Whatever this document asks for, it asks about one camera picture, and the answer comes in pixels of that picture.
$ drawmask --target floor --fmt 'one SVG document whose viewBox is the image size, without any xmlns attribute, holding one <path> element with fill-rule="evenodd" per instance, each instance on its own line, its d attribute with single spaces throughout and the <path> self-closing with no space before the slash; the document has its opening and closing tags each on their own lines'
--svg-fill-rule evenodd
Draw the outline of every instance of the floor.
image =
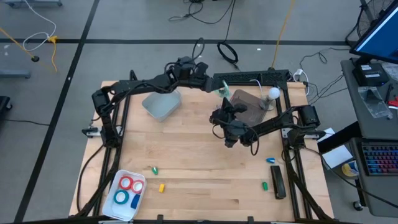
<svg viewBox="0 0 398 224">
<path fill-rule="evenodd" d="M 228 4 L 227 0 L 206 0 L 198 17 L 215 21 Z M 238 65 L 242 71 L 270 67 L 275 40 L 289 4 L 289 0 L 236 1 L 228 38 L 247 40 L 233 45 L 239 54 Z M 58 73 L 51 71 L 52 44 L 44 44 L 35 50 L 34 54 L 39 55 L 42 63 L 32 63 L 16 44 L 10 44 L 5 36 L 0 36 L 0 67 L 32 72 L 30 79 L 0 81 L 0 95 L 10 96 L 14 106 L 7 118 L 51 123 L 48 128 L 2 122 L 0 223 L 67 217 L 86 145 L 81 129 L 87 127 L 93 117 L 91 94 L 102 81 L 127 79 L 130 69 L 134 69 L 139 79 L 152 78 L 162 72 L 167 62 L 191 54 L 193 44 L 184 43 L 192 43 L 199 37 L 224 39 L 227 18 L 215 25 L 193 19 L 167 20 L 171 16 L 184 15 L 187 7 L 177 0 L 68 0 L 62 7 L 34 6 L 39 14 L 57 24 L 56 34 L 64 39 L 57 44 Z M 90 12 L 93 20 L 92 24 L 87 24 Z M 282 37 L 282 40 L 291 40 L 290 45 L 280 46 L 274 67 L 294 72 L 304 55 L 329 47 L 347 49 L 343 40 L 358 13 L 359 1 L 297 0 Z M 35 32 L 52 30 L 51 24 L 24 6 L 11 9 L 0 4 L 0 21 L 0 27 L 21 40 Z M 80 42 L 81 38 L 86 39 L 85 44 Z M 110 39 L 129 41 L 115 44 L 107 41 Z M 250 40 L 269 41 L 260 44 Z M 318 57 L 306 58 L 303 62 L 310 82 L 320 88 L 341 75 L 340 61 L 352 56 L 348 51 L 334 50 L 326 50 L 324 55 L 327 64 L 322 64 Z M 220 57 L 215 44 L 206 45 L 200 60 L 210 66 L 208 74 L 234 72 L 234 68 Z M 344 80 L 330 92 L 341 88 L 345 88 Z M 310 93 L 308 99 L 314 96 L 313 90 Z M 347 91 L 320 99 L 315 106 L 322 121 L 320 129 L 332 127 L 338 131 L 356 121 Z M 39 178 L 31 188 L 26 213 L 16 219 L 38 157 L 44 160 Z M 351 202 L 358 199 L 356 190 L 329 172 L 325 175 L 336 218 L 357 223 L 398 221 L 374 217 L 366 209 L 355 211 Z"/>
</svg>

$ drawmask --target translucent gray bin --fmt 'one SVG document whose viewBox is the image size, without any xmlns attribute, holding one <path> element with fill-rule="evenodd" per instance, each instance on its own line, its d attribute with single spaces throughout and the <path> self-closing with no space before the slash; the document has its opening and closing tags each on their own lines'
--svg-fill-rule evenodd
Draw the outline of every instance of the translucent gray bin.
<svg viewBox="0 0 398 224">
<path fill-rule="evenodd" d="M 168 94 L 151 93 L 142 101 L 142 106 L 160 122 L 166 119 L 180 105 L 181 93 L 177 90 Z"/>
</svg>

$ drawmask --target black floor stripe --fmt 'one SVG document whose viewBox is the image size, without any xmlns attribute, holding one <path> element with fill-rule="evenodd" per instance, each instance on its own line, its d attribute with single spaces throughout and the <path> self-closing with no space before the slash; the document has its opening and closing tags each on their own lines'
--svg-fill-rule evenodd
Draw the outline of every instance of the black floor stripe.
<svg viewBox="0 0 398 224">
<path fill-rule="evenodd" d="M 194 44 L 196 39 L 184 40 L 122 40 L 122 39 L 86 39 L 86 44 Z M 206 44 L 217 44 L 224 40 L 208 39 Z M 43 39 L 31 39 L 29 43 L 39 44 Z M 59 39 L 58 44 L 79 44 L 80 39 Z M 0 43 L 12 43 L 9 39 L 0 39 Z M 227 40 L 228 44 L 247 44 L 247 45 L 275 45 L 276 40 Z M 347 46 L 345 41 L 328 40 L 281 40 L 280 45 L 309 45 L 309 46 Z"/>
<path fill-rule="evenodd" d="M 37 157 L 32 174 L 30 175 L 30 179 L 29 179 L 27 187 L 25 189 L 24 196 L 22 197 L 21 203 L 19 204 L 19 208 L 18 208 L 17 214 L 15 216 L 14 222 L 17 222 L 17 223 L 22 222 L 25 217 L 27 207 L 29 205 L 33 191 L 35 189 L 37 179 L 39 178 L 39 174 L 42 169 L 45 157 L 47 155 L 47 151 L 49 150 L 49 146 L 50 146 L 51 139 L 52 139 L 52 136 L 55 131 L 55 127 L 57 126 L 58 119 L 60 117 L 61 110 L 62 110 L 63 104 L 65 102 L 65 98 L 67 97 L 67 93 L 68 93 L 70 84 L 72 82 L 72 78 L 75 73 L 76 66 L 80 59 L 81 51 L 83 50 L 83 46 L 85 44 L 85 40 L 87 38 L 88 31 L 91 27 L 91 23 L 93 22 L 93 18 L 94 18 L 94 15 L 95 15 L 95 12 L 96 12 L 99 2 L 100 2 L 100 0 L 94 0 L 93 6 L 91 7 L 90 14 L 88 16 L 85 28 L 83 30 L 78 47 L 75 52 L 75 56 L 73 57 L 72 64 L 70 65 L 68 75 L 65 79 L 65 83 L 63 84 L 60 97 L 59 97 L 57 105 L 55 107 L 54 114 L 53 114 L 51 122 L 50 122 L 50 126 L 47 130 L 47 133 L 45 134 L 45 137 L 43 140 L 43 145 L 40 149 L 39 156 Z"/>
</svg>

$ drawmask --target white ball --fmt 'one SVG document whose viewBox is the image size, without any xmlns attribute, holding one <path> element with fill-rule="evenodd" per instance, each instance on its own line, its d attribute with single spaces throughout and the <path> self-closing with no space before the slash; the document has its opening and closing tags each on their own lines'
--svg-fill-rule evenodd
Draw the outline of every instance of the white ball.
<svg viewBox="0 0 398 224">
<path fill-rule="evenodd" d="M 280 91 L 278 88 L 276 87 L 272 87 L 269 92 L 268 92 L 268 97 L 272 100 L 278 98 L 280 95 Z"/>
</svg>

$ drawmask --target yellow block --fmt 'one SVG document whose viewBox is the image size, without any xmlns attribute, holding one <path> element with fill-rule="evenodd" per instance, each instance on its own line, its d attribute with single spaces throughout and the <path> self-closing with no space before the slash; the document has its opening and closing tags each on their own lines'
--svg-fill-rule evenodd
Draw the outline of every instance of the yellow block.
<svg viewBox="0 0 398 224">
<path fill-rule="evenodd" d="M 163 191 L 164 191 L 164 184 L 161 184 L 160 187 L 159 187 L 159 192 L 163 193 Z"/>
</svg>

